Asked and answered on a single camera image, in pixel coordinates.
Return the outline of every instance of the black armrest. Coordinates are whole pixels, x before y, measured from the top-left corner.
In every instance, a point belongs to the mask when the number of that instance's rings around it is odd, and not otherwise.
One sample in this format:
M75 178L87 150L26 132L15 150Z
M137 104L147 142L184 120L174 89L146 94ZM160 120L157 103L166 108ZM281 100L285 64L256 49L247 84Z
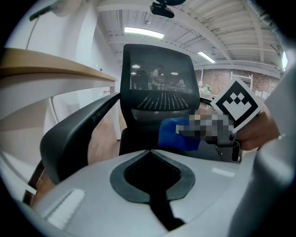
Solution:
M211 105L210 103L211 103L212 101L210 100L210 99L206 99L206 98L202 98L202 97L200 97L200 103L203 103L203 104L206 104L206 105Z
M46 174L55 184L87 165L92 132L119 99L119 93L105 96L71 114L51 128L40 143Z

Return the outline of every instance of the ceiling light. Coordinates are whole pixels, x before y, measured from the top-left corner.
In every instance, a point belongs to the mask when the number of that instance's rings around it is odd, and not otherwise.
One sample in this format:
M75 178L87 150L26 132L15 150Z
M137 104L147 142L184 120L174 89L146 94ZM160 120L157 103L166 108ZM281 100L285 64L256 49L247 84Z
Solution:
M283 53L283 58L282 58L283 71L286 70L287 64L288 64L288 58L287 58L286 52L284 52Z
M203 52L199 52L198 53L200 56L204 57L205 59L209 60L211 63L214 63L215 61L213 59L211 59L209 56L207 56L205 53Z
M125 27L124 28L125 33L135 33L135 34L141 34L141 35L148 35L152 37L156 37L159 39L162 39L164 37L164 34L157 33L154 31L144 30L140 28L132 28L132 27Z

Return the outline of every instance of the blue object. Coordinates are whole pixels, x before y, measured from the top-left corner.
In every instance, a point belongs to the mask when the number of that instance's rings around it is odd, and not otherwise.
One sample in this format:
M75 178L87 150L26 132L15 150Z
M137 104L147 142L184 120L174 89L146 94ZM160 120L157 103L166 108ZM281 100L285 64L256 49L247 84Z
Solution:
M185 118L169 118L162 121L159 130L158 145L160 147L176 148L179 150L198 150L200 141L183 137L176 133L176 125L189 125Z

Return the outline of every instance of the white panel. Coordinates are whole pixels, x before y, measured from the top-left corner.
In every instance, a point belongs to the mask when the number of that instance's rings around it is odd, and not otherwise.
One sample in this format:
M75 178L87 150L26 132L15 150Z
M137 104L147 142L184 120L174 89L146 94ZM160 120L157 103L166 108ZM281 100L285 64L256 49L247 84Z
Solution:
M64 33L70 23L69 17L60 18L52 12L43 15L35 26L28 49L61 56L65 50Z
M240 28L240 26L242 25L243 27L250 27L251 23L246 24L246 21L249 21L249 18L245 18L243 20L238 20L235 19L234 21L216 21L215 22L215 27L218 27L220 29L224 29L226 27L229 27L230 29L232 28Z
M128 13L129 11L128 10L122 10L122 25L125 27L125 26L128 26Z
M259 96L259 97L262 97L262 92L256 90L256 91L255 91L255 95L256 95L256 96Z
M77 97L78 97L78 103L79 103L79 108L83 108L90 103L92 103L93 100L93 94L90 90L80 90L77 91Z
M251 9L249 7L249 5L246 4L246 2L244 2L244 5L246 6L247 12L250 15L251 21L253 22L254 29L256 31L258 45L260 48L263 48L263 38L262 38L261 27L259 24L259 18L257 15L255 15L253 9ZM260 61L264 62L264 51L263 50L260 50Z
M227 170L223 170L223 169L219 169L219 168L213 168L212 172L219 174L219 175L226 176L226 177L230 177L230 178L233 178L235 176L235 172L227 171Z
M62 94L62 95L57 95L53 98L53 107L55 109L55 114L57 116L57 120L59 122L61 122L62 120L64 120L66 117L68 117L69 115L71 115L73 112L73 107L75 105L76 106L76 110L79 109L79 105L78 105L78 99L77 100L77 103L74 104L75 100L73 100L73 103L71 104L68 104L66 101L67 101L67 98L72 98L72 95L77 95L76 92L70 92L70 93L65 93L65 94Z
M262 98L263 98L263 99L267 99L267 96L268 96L268 93L265 92L265 91L263 91L263 92L262 92Z
M0 147L8 163L0 174L10 194L22 201L27 185L41 160L39 145L44 134L56 124L47 100L40 101L4 118L0 122Z
M199 63L194 65L195 70L201 69L238 69L246 70L256 73L265 74L280 79L280 73L274 69L272 65L260 62L248 62L242 60L233 60L233 61L218 61L216 63L207 64Z
M85 6L85 8L85 10L82 9L85 12L81 13L83 21L81 28L78 29L79 36L77 44L75 45L75 61L90 67L92 65L92 42L97 26L98 13L92 5L88 7Z
M229 15L235 12L239 12L244 10L240 1L217 1L219 6L211 5L211 8L204 13L199 14L200 18L208 18L211 17L213 19L217 19L223 15Z
M134 36L112 36L109 37L108 40L109 44L149 44L149 45L155 45L167 49L172 49L184 54L189 55L192 59L202 62L205 61L202 59L199 55L196 55L194 53L191 53L188 50L185 50L183 48L180 48L178 46L175 46L174 44L166 43L164 40L156 40L151 39L148 37L134 37Z
M40 9L56 2L56 0L39 0L37 1L28 12L22 17L18 25L14 28L12 34L10 35L8 41L5 44L5 48L17 48L26 49L30 33L36 22L29 21L29 17L39 11Z
M172 30L176 27L176 25L173 23L172 20L167 21L163 26L162 26L162 32L165 34L165 37L170 36L172 34Z
M112 81L69 74L35 73L5 77L1 79L0 118L58 94L114 84Z
M74 189L65 200L47 217L47 221L63 230L85 196L81 189Z
M232 14L226 14L226 15L223 15L222 17L219 17L215 20L212 21L212 24L218 24L218 23L230 23L230 22L239 22L239 21L242 21L242 22L245 22L245 24L248 24L248 25L252 25L252 23L250 22L250 18L247 14L246 11L238 11L238 12L234 12Z
M101 88L93 88L93 89L90 89L91 92L92 92L92 98L94 101L100 99L103 97L103 93L102 93L102 90Z
M186 33L184 36L182 36L181 38L179 38L178 40L179 40L180 42L185 43L185 42L187 42L187 41L189 41L189 40L192 40L192 39L194 39L194 38L196 38L196 37L197 37L196 34L193 34L192 32L187 31L187 33Z
M112 50L107 44L104 35L97 26L92 41L92 68L102 69L103 73L111 75L120 80L121 68L118 60L114 57Z
M120 28L118 26L118 11L111 11L111 23L112 23L112 29L115 31L120 31Z

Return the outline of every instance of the office chair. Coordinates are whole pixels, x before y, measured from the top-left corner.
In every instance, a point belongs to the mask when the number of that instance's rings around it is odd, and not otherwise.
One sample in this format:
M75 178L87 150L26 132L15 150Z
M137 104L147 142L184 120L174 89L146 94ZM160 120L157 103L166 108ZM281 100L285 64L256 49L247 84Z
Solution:
M158 146L160 124L164 119L189 116L200 105L197 80L188 55L151 45L125 45L120 105L127 128L122 132L119 155L161 149L189 157L221 160L215 145L204 141L197 151Z
M119 155L161 149L194 158L221 160L215 145L204 141L197 151L158 146L160 123L164 119L194 114L201 100L210 104L210 100L199 97L191 58L156 46L127 44L123 51L120 93L76 111L42 138L42 162L55 184L87 165L92 132L118 99L127 124L122 132Z

